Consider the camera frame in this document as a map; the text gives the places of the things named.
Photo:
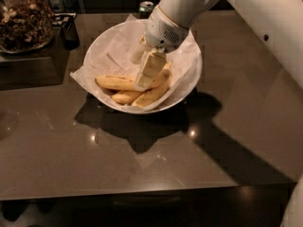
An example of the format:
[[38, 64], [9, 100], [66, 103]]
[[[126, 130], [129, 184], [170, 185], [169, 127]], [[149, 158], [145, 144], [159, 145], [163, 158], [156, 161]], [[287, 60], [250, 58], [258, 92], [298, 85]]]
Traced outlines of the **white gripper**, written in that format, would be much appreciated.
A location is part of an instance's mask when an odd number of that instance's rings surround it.
[[176, 50], [188, 32], [188, 28], [175, 24], [159, 6], [153, 9], [146, 23], [145, 35], [140, 37], [131, 56], [132, 63], [140, 64], [134, 83], [136, 90], [144, 91], [152, 85], [167, 62], [165, 49], [169, 52]]

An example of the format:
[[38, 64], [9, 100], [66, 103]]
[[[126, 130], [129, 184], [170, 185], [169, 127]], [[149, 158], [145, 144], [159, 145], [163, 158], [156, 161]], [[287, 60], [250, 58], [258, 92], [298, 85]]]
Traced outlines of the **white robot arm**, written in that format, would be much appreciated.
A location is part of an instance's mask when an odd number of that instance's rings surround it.
[[[146, 40], [174, 47], [217, 0], [160, 0]], [[240, 185], [294, 183], [279, 227], [302, 227], [303, 1], [226, 0], [257, 39], [237, 38], [227, 21], [211, 22], [207, 85], [215, 96], [191, 105], [195, 141]]]

